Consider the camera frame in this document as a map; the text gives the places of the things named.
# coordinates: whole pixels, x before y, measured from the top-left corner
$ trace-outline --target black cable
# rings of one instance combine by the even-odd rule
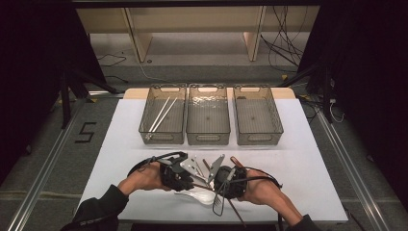
[[[107,76],[105,76],[105,78],[116,78],[116,79],[119,79],[119,80],[123,81],[123,82],[126,83],[126,84],[129,84],[129,81],[124,80],[124,79],[122,79],[122,78],[120,78],[120,77],[117,77],[117,76],[115,76],[115,75],[107,75]]]
[[[291,51],[291,49],[293,50],[293,51],[290,52],[291,57],[293,58],[293,54],[295,54],[299,59],[301,59],[301,56],[300,56],[297,52],[303,53],[303,51],[301,51],[300,49],[296,48],[296,47],[293,45],[293,43],[292,43],[293,39],[290,39],[289,36],[288,36],[288,33],[287,33],[286,18],[287,18],[287,15],[288,15],[288,7],[284,7],[283,11],[281,12],[281,16],[280,16],[280,17],[283,17],[283,19],[281,19],[281,18],[278,16],[278,13],[276,12],[276,9],[275,9],[274,7],[272,7],[272,8],[273,8],[273,11],[274,11],[274,13],[275,13],[276,19],[277,19],[278,22],[279,22],[279,32],[278,32],[278,35],[276,36],[275,40],[273,41],[273,44],[277,41],[278,38],[281,38],[283,41],[285,41],[285,42],[287,43],[287,45],[288,45],[288,50],[290,50],[290,51]],[[305,20],[306,20],[306,14],[307,14],[307,11],[306,11],[306,13],[305,13],[305,16],[304,16],[304,18],[303,18],[303,22],[302,22],[302,24],[301,24],[300,30],[299,30],[299,32],[297,33],[297,35],[300,33],[301,28],[302,28],[303,25],[304,25],[304,22],[305,22]]]
[[[102,56],[101,58],[98,58],[98,61],[102,60],[102,59],[104,59],[105,57],[108,57],[108,56],[112,56],[112,57],[115,57],[115,58],[120,58],[122,60],[120,60],[120,61],[118,61],[116,63],[113,63],[113,64],[109,64],[109,65],[102,64],[101,66],[113,66],[113,65],[116,65],[116,64],[120,64],[120,63],[122,63],[123,61],[126,60],[126,57],[124,57],[124,56],[116,56],[116,55],[112,55],[112,54],[106,54],[106,55]]]
[[[269,61],[270,67],[272,67],[272,68],[275,69],[275,70],[282,71],[282,72],[292,72],[292,73],[296,73],[296,72],[297,72],[297,71],[295,71],[295,70],[285,70],[285,69],[280,69],[280,68],[274,66],[274,65],[270,62],[270,51],[272,51],[272,50],[269,49],[269,54],[268,54],[268,61]]]
[[[309,6],[306,6],[306,12],[305,12],[305,15],[303,16],[303,22],[302,22],[302,24],[300,24],[299,32],[297,32],[297,34],[294,36],[294,38],[292,39],[292,41],[294,41],[294,40],[297,38],[297,36],[300,34],[300,32],[302,31],[303,25],[304,25],[305,22],[306,22],[306,16],[307,16],[307,11],[308,11],[308,9],[309,9]]]

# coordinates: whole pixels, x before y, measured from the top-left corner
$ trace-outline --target gray floor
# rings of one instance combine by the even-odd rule
[[[299,42],[299,48],[304,47],[307,36],[307,34],[301,34],[296,39]],[[274,34],[266,34],[265,37],[272,39]],[[127,58],[125,62],[115,66],[102,67],[105,75],[114,75],[129,82],[124,83],[114,77],[107,78],[110,85],[121,90],[146,87],[151,83],[164,81],[277,85],[282,82],[282,74],[293,75],[291,72],[276,70],[269,65],[268,48],[264,44],[260,46],[257,62],[250,62],[247,59],[240,34],[155,35],[146,59],[151,62],[142,64],[143,69],[133,56],[127,36],[92,35],[91,40],[95,53],[99,57],[110,53]],[[112,64],[120,60],[119,58],[110,59],[103,59],[100,62],[101,64]],[[277,64],[278,68],[295,70],[295,66],[288,66],[284,60],[278,58],[275,60],[273,54],[270,55],[270,60],[272,64]],[[92,85],[88,87],[90,90],[99,90]],[[304,94],[304,87],[302,82],[296,83],[293,90],[298,94]],[[119,99],[110,96],[91,96],[90,98],[94,100],[86,103],[78,114],[61,156],[42,189],[24,230],[59,230],[72,219]],[[303,107],[306,116],[314,114],[309,106],[303,105]],[[334,108],[334,113],[340,115],[342,112],[341,109]],[[14,213],[35,182],[61,132],[62,117],[62,105],[57,101],[54,110],[50,112],[41,130],[38,131],[36,139],[32,142],[32,153],[21,156],[9,177],[0,187],[0,230],[7,230]],[[342,203],[366,230],[375,230],[319,118],[315,117],[309,121]],[[94,132],[94,136],[90,142],[78,143],[76,141],[85,139],[79,133],[86,122],[95,123],[87,126],[87,129]],[[367,159],[367,150],[361,144],[352,126],[345,119],[342,123],[335,122],[334,127],[353,163],[358,167],[368,185],[390,230],[408,230],[407,212],[375,163]],[[345,224],[319,224],[319,226],[325,230],[360,230],[357,222],[352,218]],[[130,230],[130,224],[120,224],[119,230]]]

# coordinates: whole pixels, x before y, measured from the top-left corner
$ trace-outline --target black sleeve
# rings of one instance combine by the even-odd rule
[[[321,230],[312,222],[309,215],[305,215],[297,225],[288,228],[287,231],[321,231]]]
[[[128,197],[120,189],[111,185],[100,199],[83,201],[72,222],[62,230],[117,230],[117,215],[123,211],[128,201]]]

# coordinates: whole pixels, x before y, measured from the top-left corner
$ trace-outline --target human hand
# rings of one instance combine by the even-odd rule
[[[246,177],[267,176],[261,171],[249,169],[246,172]],[[265,180],[252,180],[248,181],[245,193],[242,197],[239,197],[239,201],[248,201],[257,205],[269,205],[273,208],[274,200],[281,198],[282,192],[271,181]]]
[[[267,175],[253,169],[248,170],[246,173],[246,177],[256,176]],[[303,219],[303,216],[297,211],[291,200],[267,179],[248,181],[245,193],[238,200],[249,201],[258,205],[268,205],[281,214],[289,226],[294,226]]]
[[[141,167],[143,171],[135,170],[117,186],[125,195],[136,190],[151,191],[162,189],[170,191],[170,188],[162,184],[160,178],[160,163],[153,162]]]

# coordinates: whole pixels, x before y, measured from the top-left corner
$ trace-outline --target wire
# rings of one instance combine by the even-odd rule
[[[107,76],[105,76],[105,78],[116,78],[116,79],[118,79],[118,80],[121,80],[121,81],[125,82],[126,84],[129,84],[129,81],[124,80],[124,79],[122,79],[122,78],[120,78],[120,77],[117,77],[117,76],[115,76],[115,75],[107,75]]]
[[[113,65],[116,65],[116,64],[120,64],[120,63],[122,63],[123,61],[126,60],[126,57],[124,57],[124,56],[116,56],[116,55],[112,55],[112,54],[106,54],[106,55],[102,56],[101,58],[98,58],[98,61],[100,61],[102,59],[105,59],[108,56],[112,56],[112,57],[115,57],[115,58],[120,58],[122,60],[120,60],[120,61],[118,61],[116,63],[113,63],[113,64],[109,64],[109,65],[102,64],[101,66],[113,66]]]
[[[278,22],[279,22],[279,31],[278,31],[278,34],[276,35],[276,38],[275,38],[275,40],[274,40],[273,42],[268,42],[268,41],[266,41],[262,36],[261,36],[261,38],[262,38],[262,39],[264,40],[264,42],[267,44],[267,46],[269,47],[269,49],[271,49],[271,50],[273,50],[273,51],[275,52],[275,55],[279,55],[279,56],[281,56],[282,58],[284,58],[284,59],[286,59],[287,61],[289,61],[291,64],[294,64],[294,65],[298,66],[298,64],[297,64],[296,61],[295,61],[294,56],[296,56],[298,59],[301,59],[301,55],[303,54],[303,51],[301,51],[300,49],[296,48],[296,47],[293,45],[293,41],[294,41],[294,40],[297,38],[297,36],[300,34],[300,32],[301,32],[301,30],[302,30],[302,28],[303,28],[303,26],[304,26],[304,23],[305,23],[305,21],[306,21],[306,16],[307,16],[308,8],[306,8],[306,12],[305,12],[305,15],[304,15],[304,17],[303,17],[303,21],[302,21],[302,23],[301,23],[301,25],[300,25],[299,31],[297,32],[297,34],[295,35],[295,37],[294,37],[293,39],[290,39],[290,38],[289,38],[289,36],[288,36],[288,30],[287,30],[287,15],[288,15],[288,11],[289,11],[288,6],[285,6],[285,7],[283,8],[283,10],[282,10],[282,12],[280,13],[280,15],[278,15],[278,13],[277,13],[277,11],[276,11],[276,9],[275,9],[274,7],[272,7],[272,8],[273,8],[273,11],[274,11],[274,13],[275,13],[276,19],[277,19]],[[279,38],[281,39],[281,46],[275,45],[275,42],[276,42]],[[283,42],[283,41],[286,42],[286,45],[287,45],[288,49],[285,49],[285,48],[282,47],[282,46],[283,46],[283,45],[282,45],[282,42]],[[281,54],[280,52],[278,52],[277,49],[275,49],[275,47],[276,47],[277,49],[281,49],[281,50],[283,50],[283,51],[288,52],[288,53],[291,55],[291,58],[292,58],[292,59],[290,60],[289,58],[287,58],[286,56],[284,56],[283,54]]]
[[[168,81],[168,80],[165,80],[165,79],[160,79],[160,78],[147,76],[147,74],[146,74],[146,72],[144,72],[143,66],[140,64],[140,62],[138,62],[138,64],[140,66],[141,72],[143,73],[144,77],[146,77],[146,79],[159,80],[159,81],[164,81],[164,82],[167,82],[167,83],[170,83],[170,84],[176,84],[175,82]]]
[[[332,112],[333,104],[334,104],[334,103],[331,103],[331,104],[330,104],[330,114],[331,114],[331,116],[333,117],[333,119],[334,119],[336,122],[343,122],[343,120],[344,120],[344,114],[342,115],[342,119],[340,119],[340,120],[337,120],[336,117],[333,115],[333,112]]]

